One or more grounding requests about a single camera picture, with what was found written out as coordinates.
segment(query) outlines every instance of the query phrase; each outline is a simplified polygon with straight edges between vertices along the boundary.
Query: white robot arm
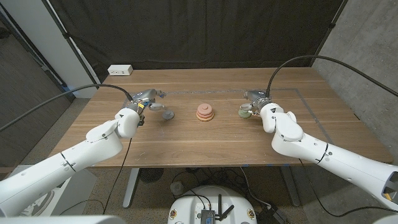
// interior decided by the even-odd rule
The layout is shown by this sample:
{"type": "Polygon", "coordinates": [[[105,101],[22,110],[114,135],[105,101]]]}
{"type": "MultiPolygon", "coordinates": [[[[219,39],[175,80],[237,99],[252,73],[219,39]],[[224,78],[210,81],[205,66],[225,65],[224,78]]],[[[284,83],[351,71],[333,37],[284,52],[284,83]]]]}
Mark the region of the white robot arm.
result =
{"type": "Polygon", "coordinates": [[[121,109],[112,121],[90,130],[86,140],[0,182],[0,217],[18,215],[32,202],[60,185],[76,172],[109,159],[122,149],[119,138],[132,138],[143,125],[142,112],[163,106],[155,103],[159,90],[146,90],[133,97],[127,108],[121,109]]]}
{"type": "Polygon", "coordinates": [[[275,151],[313,162],[362,188],[386,207],[398,210],[397,166],[365,158],[304,133],[294,114],[284,113],[262,91],[249,91],[244,96],[252,103],[243,108],[257,109],[265,132],[275,132],[272,140],[275,151]]]}

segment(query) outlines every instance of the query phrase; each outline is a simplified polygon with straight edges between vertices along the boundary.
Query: power outlet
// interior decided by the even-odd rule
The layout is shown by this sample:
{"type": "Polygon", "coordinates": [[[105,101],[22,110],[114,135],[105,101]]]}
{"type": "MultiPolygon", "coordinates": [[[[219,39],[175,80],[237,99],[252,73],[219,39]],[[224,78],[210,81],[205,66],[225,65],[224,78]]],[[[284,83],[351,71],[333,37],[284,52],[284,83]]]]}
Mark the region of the power outlet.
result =
{"type": "Polygon", "coordinates": [[[132,72],[131,65],[111,65],[108,68],[110,75],[130,75],[132,72]]]}

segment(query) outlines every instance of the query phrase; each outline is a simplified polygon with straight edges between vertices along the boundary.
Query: concrete wall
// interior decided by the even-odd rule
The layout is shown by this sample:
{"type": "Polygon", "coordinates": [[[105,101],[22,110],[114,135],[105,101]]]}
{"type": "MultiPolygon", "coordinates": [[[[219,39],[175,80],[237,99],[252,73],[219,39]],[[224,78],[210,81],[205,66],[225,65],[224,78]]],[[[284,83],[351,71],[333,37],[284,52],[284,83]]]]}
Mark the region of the concrete wall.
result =
{"type": "MultiPolygon", "coordinates": [[[[320,55],[346,62],[398,91],[398,1],[348,1],[320,55]]],[[[333,62],[317,59],[313,68],[387,147],[397,165],[398,98],[333,62]]]]}
{"type": "MultiPolygon", "coordinates": [[[[69,89],[93,84],[50,13],[40,0],[0,0],[33,44],[68,85],[69,89]]],[[[91,98],[96,88],[75,92],[91,98]]]]}

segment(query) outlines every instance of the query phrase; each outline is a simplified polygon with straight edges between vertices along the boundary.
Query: table leg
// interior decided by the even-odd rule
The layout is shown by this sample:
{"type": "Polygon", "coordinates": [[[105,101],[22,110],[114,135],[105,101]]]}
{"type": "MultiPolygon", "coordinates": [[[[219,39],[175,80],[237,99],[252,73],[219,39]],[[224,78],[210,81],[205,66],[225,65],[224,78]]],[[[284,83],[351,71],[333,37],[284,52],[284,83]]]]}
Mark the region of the table leg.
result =
{"type": "Polygon", "coordinates": [[[284,178],[287,191],[289,192],[290,199],[292,201],[292,205],[295,207],[300,206],[301,203],[299,199],[299,194],[297,193],[296,185],[294,184],[293,175],[290,167],[280,167],[280,172],[282,173],[282,176],[284,178]]]}
{"type": "Polygon", "coordinates": [[[123,208],[129,208],[131,206],[132,198],[136,191],[138,183],[139,168],[132,168],[130,172],[129,182],[126,188],[126,194],[124,194],[123,208]]]}

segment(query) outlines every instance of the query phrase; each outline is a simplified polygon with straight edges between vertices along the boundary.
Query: cable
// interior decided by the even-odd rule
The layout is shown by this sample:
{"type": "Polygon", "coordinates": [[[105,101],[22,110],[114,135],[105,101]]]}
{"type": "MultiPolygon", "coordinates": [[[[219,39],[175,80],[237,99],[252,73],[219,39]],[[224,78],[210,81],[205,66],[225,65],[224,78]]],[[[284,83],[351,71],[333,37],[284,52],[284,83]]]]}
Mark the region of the cable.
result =
{"type": "Polygon", "coordinates": [[[186,197],[186,196],[198,197],[198,198],[200,199],[200,201],[202,202],[202,204],[203,204],[203,209],[206,210],[205,203],[204,203],[203,200],[199,197],[199,196],[201,196],[201,195],[183,195],[183,196],[181,196],[181,197],[179,197],[179,198],[186,197]]]}
{"type": "MultiPolygon", "coordinates": [[[[174,180],[175,180],[176,177],[178,177],[179,175],[184,174],[184,173],[193,174],[193,173],[189,173],[188,171],[179,172],[177,175],[174,176],[174,178],[173,178],[173,180],[172,180],[172,183],[174,183],[174,180]]],[[[196,178],[196,180],[197,180],[197,184],[199,185],[199,179],[198,179],[198,177],[197,177],[195,174],[193,174],[193,175],[195,176],[195,178],[196,178]]]]}
{"type": "Polygon", "coordinates": [[[248,177],[246,177],[246,174],[244,173],[242,167],[240,167],[240,168],[241,168],[241,171],[242,171],[242,173],[243,173],[243,175],[244,175],[244,178],[246,179],[246,183],[247,183],[247,185],[248,185],[248,189],[249,189],[249,193],[250,193],[251,197],[254,198],[254,199],[256,199],[258,202],[261,202],[261,203],[267,205],[267,208],[268,208],[268,209],[272,208],[272,206],[271,206],[269,203],[263,202],[262,200],[258,199],[257,197],[255,197],[255,196],[251,193],[250,186],[249,186],[249,181],[248,181],[248,177]]]}
{"type": "Polygon", "coordinates": [[[76,206],[76,205],[79,205],[79,204],[81,204],[81,203],[83,203],[83,202],[89,202],[89,201],[95,201],[95,202],[101,203],[102,209],[104,210],[104,204],[102,203],[102,201],[97,200],[97,199],[88,199],[88,200],[84,200],[84,201],[82,201],[82,202],[79,202],[79,203],[77,203],[77,204],[75,204],[75,205],[72,205],[71,207],[69,207],[69,208],[67,208],[66,210],[64,210],[63,212],[61,212],[60,215],[62,215],[64,212],[66,212],[67,210],[73,208],[73,207],[76,206]]]}
{"type": "Polygon", "coordinates": [[[119,176],[120,176],[120,173],[122,172],[122,169],[123,169],[123,166],[124,166],[124,162],[126,161],[127,155],[129,154],[130,145],[131,145],[131,140],[132,140],[132,138],[130,139],[129,147],[127,148],[126,155],[124,156],[122,166],[120,167],[119,173],[118,173],[118,175],[116,176],[116,180],[114,180],[114,183],[113,183],[113,186],[112,186],[112,189],[111,189],[111,193],[109,193],[108,199],[106,200],[104,212],[102,213],[103,215],[105,215],[106,207],[108,207],[108,203],[109,203],[109,200],[110,200],[110,198],[111,198],[112,191],[113,191],[113,189],[114,189],[114,186],[116,185],[116,182],[118,181],[118,178],[119,178],[119,176]]]}
{"type": "Polygon", "coordinates": [[[0,128],[0,132],[2,132],[3,130],[5,130],[6,128],[10,127],[11,125],[15,124],[15,123],[16,123],[17,121],[19,121],[20,119],[26,117],[26,116],[27,116],[28,114],[30,114],[31,112],[33,112],[33,111],[35,111],[35,110],[41,108],[42,106],[46,105],[47,103],[50,103],[51,101],[54,101],[54,100],[60,98],[61,96],[65,96],[65,95],[67,95],[67,94],[69,94],[69,93],[73,93],[74,91],[82,90],[82,89],[89,88],[89,87],[96,87],[96,86],[110,87],[110,88],[115,88],[115,89],[121,90],[124,94],[126,94],[127,99],[128,99],[129,101],[132,101],[132,97],[131,97],[130,93],[128,93],[125,89],[123,89],[123,88],[121,88],[121,87],[118,87],[118,86],[115,86],[115,85],[109,85],[109,84],[90,84],[90,85],[84,85],[84,86],[81,86],[81,87],[78,87],[78,88],[75,88],[75,89],[66,91],[65,93],[61,93],[61,94],[59,94],[59,95],[57,95],[57,96],[55,96],[55,97],[53,97],[53,98],[51,98],[51,99],[48,99],[48,100],[44,101],[43,103],[41,103],[41,104],[39,104],[39,105],[33,107],[33,108],[30,109],[29,111],[26,111],[24,114],[20,115],[20,116],[17,117],[16,119],[13,119],[13,120],[10,121],[8,124],[6,124],[6,125],[4,125],[3,127],[1,127],[1,128],[0,128]]]}
{"type": "Polygon", "coordinates": [[[242,171],[242,173],[243,173],[243,175],[244,175],[244,178],[245,178],[245,180],[246,180],[246,183],[247,183],[247,185],[248,185],[248,190],[249,190],[250,196],[251,196],[252,198],[256,199],[258,202],[261,202],[261,203],[267,205],[267,209],[272,209],[272,210],[279,216],[279,218],[281,218],[284,222],[290,223],[289,221],[283,219],[283,218],[279,215],[279,213],[277,213],[277,212],[275,211],[275,209],[274,209],[269,203],[263,202],[262,200],[258,199],[257,197],[255,197],[255,196],[252,194],[252,192],[250,191],[250,186],[249,186],[248,177],[246,177],[246,174],[244,173],[243,168],[242,168],[242,167],[240,167],[240,168],[241,168],[241,171],[242,171]]]}
{"type": "Polygon", "coordinates": [[[295,57],[295,58],[292,58],[292,59],[286,61],[285,63],[283,63],[281,66],[279,66],[279,67],[274,71],[274,73],[272,74],[272,76],[271,76],[271,78],[270,78],[270,80],[269,80],[269,83],[268,83],[268,87],[267,87],[267,91],[266,91],[266,97],[269,97],[269,92],[270,92],[270,89],[271,89],[272,80],[274,79],[274,77],[276,76],[276,74],[279,72],[279,70],[280,70],[281,68],[285,67],[289,62],[292,62],[292,61],[294,61],[294,60],[304,59],[304,58],[320,58],[320,59],[325,59],[325,60],[329,60],[329,61],[331,61],[331,62],[335,62],[335,63],[337,63],[337,64],[340,64],[340,65],[342,65],[342,66],[344,66],[344,67],[346,67],[346,68],[349,68],[349,69],[351,69],[352,71],[354,71],[354,72],[360,74],[360,75],[361,75],[362,77],[364,77],[365,79],[369,80],[370,82],[373,82],[374,84],[378,85],[379,87],[383,88],[384,90],[388,91],[389,93],[393,94],[394,96],[398,96],[398,93],[397,93],[396,91],[391,90],[390,88],[386,87],[386,86],[383,85],[382,83],[380,83],[380,82],[376,81],[375,79],[371,78],[369,75],[367,75],[367,74],[365,74],[365,73],[359,71],[358,69],[356,69],[356,68],[352,67],[351,65],[348,65],[348,64],[346,64],[346,63],[344,63],[344,62],[342,62],[342,61],[339,61],[339,60],[337,60],[337,59],[330,58],[330,57],[321,56],[321,55],[303,55],[303,56],[295,57]]]}
{"type": "Polygon", "coordinates": [[[393,209],[390,209],[390,208],[375,207],[375,206],[365,206],[365,207],[355,208],[355,209],[352,209],[352,210],[350,210],[350,211],[348,211],[348,212],[345,212],[345,213],[343,213],[343,214],[341,214],[341,215],[335,215],[335,214],[330,213],[330,212],[323,206],[323,204],[321,203],[321,201],[320,201],[320,199],[319,199],[317,193],[315,192],[315,189],[313,188],[312,182],[311,182],[311,180],[310,180],[310,177],[308,176],[307,171],[305,170],[305,166],[304,166],[303,162],[301,161],[301,159],[299,159],[299,161],[301,162],[301,165],[303,166],[305,176],[307,177],[308,181],[310,182],[310,185],[311,185],[311,189],[312,189],[312,191],[313,191],[313,194],[314,194],[315,197],[317,198],[319,204],[320,204],[321,207],[324,209],[324,211],[327,212],[329,215],[331,215],[331,216],[333,216],[333,217],[340,218],[340,217],[346,216],[346,215],[348,215],[348,214],[350,214],[350,213],[353,213],[353,212],[356,212],[356,211],[359,211],[359,210],[363,210],[363,209],[380,209],[380,210],[386,210],[386,211],[398,213],[397,210],[393,210],[393,209]]]}
{"type": "Polygon", "coordinates": [[[191,189],[190,191],[191,191],[194,195],[196,195],[196,196],[198,196],[198,197],[204,197],[204,198],[209,202],[209,210],[211,210],[211,202],[210,202],[210,200],[209,200],[207,197],[196,194],[192,189],[191,189]]]}

